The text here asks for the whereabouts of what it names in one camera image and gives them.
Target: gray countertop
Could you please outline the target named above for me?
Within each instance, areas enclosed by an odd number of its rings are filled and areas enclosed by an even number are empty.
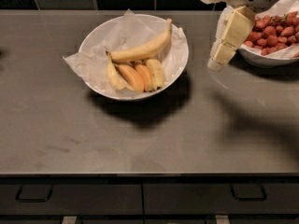
[[[136,12],[183,28],[185,72],[141,102],[91,91],[62,58],[123,12],[0,11],[0,175],[298,173],[298,66],[209,72],[219,12]]]

